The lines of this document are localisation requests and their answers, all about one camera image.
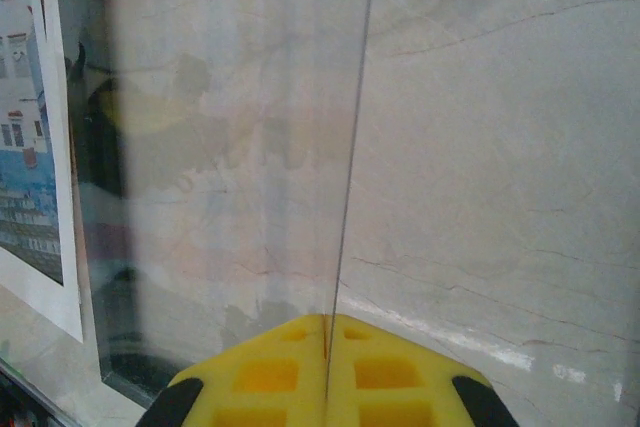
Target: printed picture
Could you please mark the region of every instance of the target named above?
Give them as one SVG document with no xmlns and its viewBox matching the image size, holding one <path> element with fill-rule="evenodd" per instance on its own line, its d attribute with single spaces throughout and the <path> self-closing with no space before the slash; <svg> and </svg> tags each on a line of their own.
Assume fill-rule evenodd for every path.
<svg viewBox="0 0 640 427">
<path fill-rule="evenodd" d="M 0 247 L 60 285 L 56 174 L 31 0 L 0 0 Z"/>
</svg>

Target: beige marble surface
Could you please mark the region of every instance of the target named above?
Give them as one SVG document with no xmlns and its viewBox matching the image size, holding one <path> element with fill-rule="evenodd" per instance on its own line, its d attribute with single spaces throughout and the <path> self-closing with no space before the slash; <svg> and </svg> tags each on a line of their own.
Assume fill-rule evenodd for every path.
<svg viewBox="0 0 640 427">
<path fill-rule="evenodd" d="M 523 426 L 640 402 L 640 5 L 373 0 L 340 310 Z"/>
</svg>

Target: black rubber pad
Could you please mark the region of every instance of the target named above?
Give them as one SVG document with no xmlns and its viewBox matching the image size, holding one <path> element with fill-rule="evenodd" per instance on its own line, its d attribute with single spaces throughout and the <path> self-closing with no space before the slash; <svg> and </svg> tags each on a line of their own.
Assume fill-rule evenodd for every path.
<svg viewBox="0 0 640 427">
<path fill-rule="evenodd" d="M 518 427 L 495 390 L 470 377 L 454 377 L 452 382 L 476 427 Z"/>
<path fill-rule="evenodd" d="M 204 384 L 200 379 L 185 379 L 167 387 L 153 401 L 136 427 L 181 427 Z"/>
</svg>

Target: marble floor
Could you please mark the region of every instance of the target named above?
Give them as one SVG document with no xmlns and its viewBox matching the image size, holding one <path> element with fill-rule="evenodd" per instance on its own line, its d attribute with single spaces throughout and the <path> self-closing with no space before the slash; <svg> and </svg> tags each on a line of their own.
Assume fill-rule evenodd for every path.
<svg viewBox="0 0 640 427">
<path fill-rule="evenodd" d="M 92 1 L 133 86 L 130 196 L 81 186 L 76 222 L 126 229 L 136 334 L 191 362 L 327 311 L 359 59 L 328 60 L 359 44 L 314 63 L 318 0 Z M 338 311 L 480 370 L 523 427 L 635 425 L 638 32 L 638 0 L 371 0 Z M 82 425 L 133 425 L 91 303 L 118 264 L 90 282 L 86 232 L 85 344 L 1 291 L 0 356 Z"/>
</svg>

